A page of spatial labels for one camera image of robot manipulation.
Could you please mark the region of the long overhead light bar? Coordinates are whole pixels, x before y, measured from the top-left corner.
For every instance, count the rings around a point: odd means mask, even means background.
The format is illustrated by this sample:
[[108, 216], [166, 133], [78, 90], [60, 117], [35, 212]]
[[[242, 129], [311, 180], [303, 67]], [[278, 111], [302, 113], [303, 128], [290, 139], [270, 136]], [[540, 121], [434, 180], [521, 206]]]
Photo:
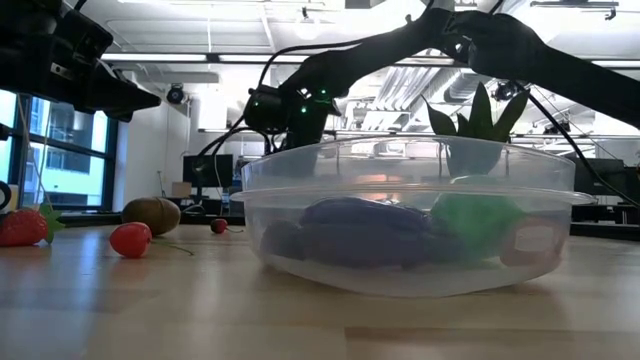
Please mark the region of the long overhead light bar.
[[[107, 53], [102, 60], [113, 63], [182, 63], [182, 64], [266, 64], [269, 54], [214, 53]], [[593, 63], [612, 70], [640, 70], [640, 60], [595, 59]], [[414, 56], [395, 63], [403, 67], [463, 67], [444, 56]]]

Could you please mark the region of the large office window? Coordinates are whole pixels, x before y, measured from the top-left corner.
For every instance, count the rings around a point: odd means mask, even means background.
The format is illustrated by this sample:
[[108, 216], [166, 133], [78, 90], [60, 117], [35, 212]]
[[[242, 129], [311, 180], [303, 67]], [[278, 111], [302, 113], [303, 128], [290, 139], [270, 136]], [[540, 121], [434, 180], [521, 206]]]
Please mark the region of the large office window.
[[113, 205], [118, 123], [102, 112], [0, 90], [0, 181], [16, 187], [19, 206], [49, 203], [64, 211]]

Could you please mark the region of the red toy strawberry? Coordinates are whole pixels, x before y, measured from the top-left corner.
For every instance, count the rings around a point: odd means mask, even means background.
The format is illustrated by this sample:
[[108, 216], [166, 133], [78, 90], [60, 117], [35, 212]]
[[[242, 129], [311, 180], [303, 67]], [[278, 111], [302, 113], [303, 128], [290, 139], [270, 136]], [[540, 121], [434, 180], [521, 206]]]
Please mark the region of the red toy strawberry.
[[0, 247], [32, 246], [40, 241], [51, 244], [55, 233], [65, 227], [60, 211], [48, 204], [24, 207], [0, 215]]

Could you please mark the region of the clear plastic tupperware container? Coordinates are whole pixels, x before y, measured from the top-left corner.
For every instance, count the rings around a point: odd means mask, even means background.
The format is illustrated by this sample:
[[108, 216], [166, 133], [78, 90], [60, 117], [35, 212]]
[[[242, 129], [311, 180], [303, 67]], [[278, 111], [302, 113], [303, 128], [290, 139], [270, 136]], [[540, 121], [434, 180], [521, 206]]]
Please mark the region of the clear plastic tupperware container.
[[388, 135], [340, 139], [285, 150], [242, 168], [242, 203], [250, 246], [264, 263], [336, 288], [391, 297], [443, 297], [515, 285], [555, 270], [551, 263], [508, 267], [499, 256], [477, 261], [348, 268], [293, 260], [260, 251], [267, 227], [296, 221], [308, 206], [355, 197], [429, 213], [442, 193], [508, 196], [527, 216], [571, 224], [572, 208], [592, 197], [574, 190], [575, 164], [531, 148], [505, 144], [487, 175], [452, 177], [437, 136]]

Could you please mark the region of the glossy green toy pepper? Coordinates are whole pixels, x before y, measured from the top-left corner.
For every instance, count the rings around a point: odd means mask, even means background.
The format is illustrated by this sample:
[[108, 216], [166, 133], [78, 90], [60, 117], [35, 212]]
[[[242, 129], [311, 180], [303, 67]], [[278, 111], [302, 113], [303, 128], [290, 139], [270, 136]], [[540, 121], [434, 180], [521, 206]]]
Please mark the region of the glossy green toy pepper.
[[429, 211], [431, 259], [471, 262], [497, 256], [524, 211], [508, 196], [442, 193]]

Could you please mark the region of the green snake plant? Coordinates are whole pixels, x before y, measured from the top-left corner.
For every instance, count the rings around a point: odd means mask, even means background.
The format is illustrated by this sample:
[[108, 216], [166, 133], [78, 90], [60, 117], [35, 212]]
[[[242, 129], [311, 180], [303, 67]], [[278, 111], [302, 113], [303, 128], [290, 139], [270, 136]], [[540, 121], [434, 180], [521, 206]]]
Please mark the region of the green snake plant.
[[520, 90], [508, 101], [496, 122], [493, 122], [488, 91], [482, 83], [477, 85], [470, 115], [457, 114], [457, 124], [426, 102], [429, 123], [445, 145], [447, 168], [452, 177], [487, 175], [496, 166], [527, 106], [529, 95], [528, 89]]

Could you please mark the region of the pink toy fruit piece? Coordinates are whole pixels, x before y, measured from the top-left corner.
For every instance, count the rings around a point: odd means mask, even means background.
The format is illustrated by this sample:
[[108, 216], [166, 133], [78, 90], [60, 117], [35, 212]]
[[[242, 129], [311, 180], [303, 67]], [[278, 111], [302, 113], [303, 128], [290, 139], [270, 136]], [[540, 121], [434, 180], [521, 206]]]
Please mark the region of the pink toy fruit piece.
[[561, 257], [568, 236], [566, 222], [527, 216], [506, 232], [499, 258], [508, 267], [551, 263]]

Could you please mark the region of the dark office desk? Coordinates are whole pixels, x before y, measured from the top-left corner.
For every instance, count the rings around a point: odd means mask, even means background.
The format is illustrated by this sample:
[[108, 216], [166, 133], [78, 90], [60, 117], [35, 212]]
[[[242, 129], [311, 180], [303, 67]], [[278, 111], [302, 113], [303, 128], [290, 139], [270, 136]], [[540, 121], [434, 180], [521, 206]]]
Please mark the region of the dark office desk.
[[629, 204], [578, 205], [572, 208], [573, 222], [614, 222], [618, 225], [639, 225], [640, 208]]

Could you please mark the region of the black track light cluster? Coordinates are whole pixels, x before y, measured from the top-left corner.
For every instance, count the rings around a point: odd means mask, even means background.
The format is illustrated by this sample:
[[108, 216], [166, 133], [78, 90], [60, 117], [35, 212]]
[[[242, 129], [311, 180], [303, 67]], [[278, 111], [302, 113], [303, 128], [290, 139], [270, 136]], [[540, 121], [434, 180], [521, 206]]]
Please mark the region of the black track light cluster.
[[514, 98], [519, 98], [531, 86], [530, 82], [519, 80], [499, 81], [496, 88], [491, 92], [491, 97], [497, 102], [510, 102]]

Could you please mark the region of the purple toy eggplant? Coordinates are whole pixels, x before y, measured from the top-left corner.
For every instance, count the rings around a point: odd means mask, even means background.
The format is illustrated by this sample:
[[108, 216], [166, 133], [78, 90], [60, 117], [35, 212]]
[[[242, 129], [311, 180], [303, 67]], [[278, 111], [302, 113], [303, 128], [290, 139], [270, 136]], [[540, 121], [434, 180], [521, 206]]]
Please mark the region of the purple toy eggplant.
[[460, 240], [430, 213], [355, 197], [324, 199], [305, 208], [296, 221], [274, 221], [259, 249], [348, 268], [412, 268], [462, 254]]

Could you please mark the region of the brown toy kiwi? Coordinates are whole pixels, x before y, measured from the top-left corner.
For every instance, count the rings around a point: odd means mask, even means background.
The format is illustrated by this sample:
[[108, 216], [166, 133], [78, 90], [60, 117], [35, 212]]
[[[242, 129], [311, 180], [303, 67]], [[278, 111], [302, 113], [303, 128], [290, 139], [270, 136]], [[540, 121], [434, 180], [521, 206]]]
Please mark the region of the brown toy kiwi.
[[179, 207], [162, 197], [143, 197], [130, 201], [121, 211], [123, 223], [146, 224], [153, 236], [160, 236], [175, 229], [181, 220]]

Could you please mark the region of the black computer monitor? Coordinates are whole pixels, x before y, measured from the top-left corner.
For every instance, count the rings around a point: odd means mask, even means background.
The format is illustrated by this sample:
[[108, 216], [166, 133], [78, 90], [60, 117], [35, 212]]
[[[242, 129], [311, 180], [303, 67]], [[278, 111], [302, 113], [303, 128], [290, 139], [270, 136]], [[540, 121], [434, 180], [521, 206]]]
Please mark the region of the black computer monitor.
[[232, 185], [234, 160], [231, 154], [183, 157], [182, 180], [203, 188]]
[[[575, 164], [575, 191], [590, 195], [616, 195], [588, 170], [582, 160], [571, 158], [571, 161]], [[626, 189], [626, 172], [622, 160], [587, 158], [587, 162], [613, 188], [619, 191]]]

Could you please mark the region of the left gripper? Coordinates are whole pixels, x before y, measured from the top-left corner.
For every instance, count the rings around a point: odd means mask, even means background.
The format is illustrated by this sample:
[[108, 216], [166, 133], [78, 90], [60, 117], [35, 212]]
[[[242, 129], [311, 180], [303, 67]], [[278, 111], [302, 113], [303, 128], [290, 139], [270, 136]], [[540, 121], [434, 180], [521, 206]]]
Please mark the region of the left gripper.
[[0, 14], [0, 89], [116, 113], [122, 122], [161, 104], [119, 69], [76, 54], [66, 15]]

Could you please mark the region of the black ceiling spotlight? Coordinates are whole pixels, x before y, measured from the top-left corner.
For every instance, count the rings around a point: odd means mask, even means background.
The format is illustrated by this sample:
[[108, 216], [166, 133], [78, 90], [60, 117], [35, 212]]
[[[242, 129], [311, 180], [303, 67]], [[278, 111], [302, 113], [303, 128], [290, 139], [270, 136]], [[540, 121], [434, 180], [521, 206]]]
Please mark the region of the black ceiling spotlight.
[[188, 100], [182, 83], [172, 83], [166, 93], [166, 101], [173, 105], [184, 104]]

